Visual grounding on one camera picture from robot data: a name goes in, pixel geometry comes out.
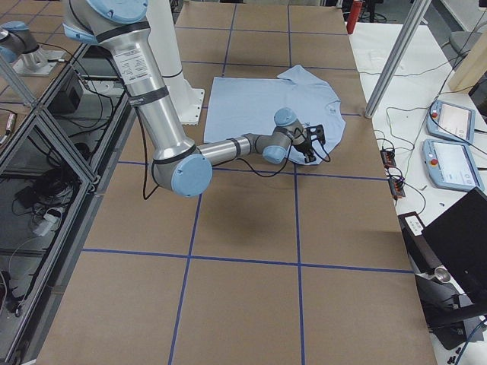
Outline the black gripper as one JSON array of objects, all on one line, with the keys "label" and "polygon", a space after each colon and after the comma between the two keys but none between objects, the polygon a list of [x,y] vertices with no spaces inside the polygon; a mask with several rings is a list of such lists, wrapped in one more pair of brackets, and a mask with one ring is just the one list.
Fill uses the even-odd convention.
[{"label": "black gripper", "polygon": [[302,153],[303,155],[306,155],[304,157],[304,162],[305,163],[310,163],[314,162],[317,160],[315,153],[313,152],[313,146],[312,142],[309,139],[305,139],[302,141],[300,144],[296,144],[294,148]]}]

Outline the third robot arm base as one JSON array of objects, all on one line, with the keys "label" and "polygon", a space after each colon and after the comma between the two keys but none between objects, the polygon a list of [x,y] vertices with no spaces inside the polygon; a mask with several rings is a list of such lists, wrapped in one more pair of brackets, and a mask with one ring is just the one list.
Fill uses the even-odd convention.
[{"label": "third robot arm base", "polygon": [[56,53],[45,50],[24,22],[1,25],[1,56],[18,75],[46,77],[57,63]]}]

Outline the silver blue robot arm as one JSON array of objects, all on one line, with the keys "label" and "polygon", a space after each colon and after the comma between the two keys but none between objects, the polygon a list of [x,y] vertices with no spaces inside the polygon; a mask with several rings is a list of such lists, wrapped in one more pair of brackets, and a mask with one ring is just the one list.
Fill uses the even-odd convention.
[{"label": "silver blue robot arm", "polygon": [[296,150],[307,163],[317,159],[312,135],[319,128],[304,126],[289,108],[275,113],[271,135],[249,133],[197,145],[183,130],[149,44],[148,2],[65,1],[63,5],[65,35],[110,52],[129,102],[154,145],[148,172],[157,186],[193,197],[208,188],[215,165],[242,156],[260,154],[279,164]]}]

